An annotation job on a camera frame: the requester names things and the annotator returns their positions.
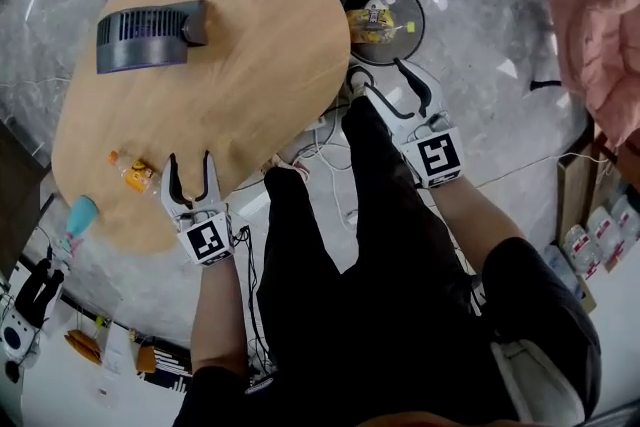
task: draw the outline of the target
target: marble floor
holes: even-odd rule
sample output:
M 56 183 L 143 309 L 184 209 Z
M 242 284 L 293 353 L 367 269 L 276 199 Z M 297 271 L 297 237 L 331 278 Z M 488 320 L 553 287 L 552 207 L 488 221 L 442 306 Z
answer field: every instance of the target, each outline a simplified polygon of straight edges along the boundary
M 426 34 L 413 60 L 443 85 L 464 141 L 466 173 L 513 216 L 536 247 L 543 248 L 553 238 L 557 195 L 556 161 L 546 157 L 563 153 L 586 122 L 582 106 L 564 90 L 527 90 L 532 78 L 559 77 L 546 0 L 421 1 Z M 51 150 L 75 56 L 104 2 L 0 1 L 0 116 L 14 116 L 43 143 L 42 151 Z M 402 82 L 392 69 L 372 71 L 385 91 Z M 328 131 L 323 129 L 321 140 Z M 284 154 L 291 156 L 309 138 L 303 134 Z M 327 148 L 326 158 L 341 167 L 349 154 Z M 317 159 L 307 166 L 327 250 L 345 269 L 356 259 L 355 235 L 340 221 L 329 169 Z M 342 212 L 356 209 L 351 173 L 336 172 L 335 185 Z M 43 188 L 53 189 L 55 184 L 48 180 Z M 425 201 L 429 204 L 428 193 Z M 229 202 L 234 226 L 252 227 L 260 272 L 268 214 L 264 187 L 235 192 Z M 60 233 L 68 211 L 63 201 L 56 201 L 42 220 L 44 230 Z M 45 243 L 42 233 L 34 232 L 26 253 L 39 258 Z M 242 252 L 238 266 L 246 297 L 247 261 Z M 87 308 L 188 346 L 199 273 L 178 247 L 155 256 L 121 254 L 89 235 L 65 286 Z

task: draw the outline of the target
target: pink jacket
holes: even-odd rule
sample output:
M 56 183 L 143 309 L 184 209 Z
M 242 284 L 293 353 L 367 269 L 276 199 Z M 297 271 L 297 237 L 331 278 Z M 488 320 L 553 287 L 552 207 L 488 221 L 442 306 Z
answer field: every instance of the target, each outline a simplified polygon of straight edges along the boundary
M 549 0 L 562 84 L 615 146 L 640 128 L 640 0 Z

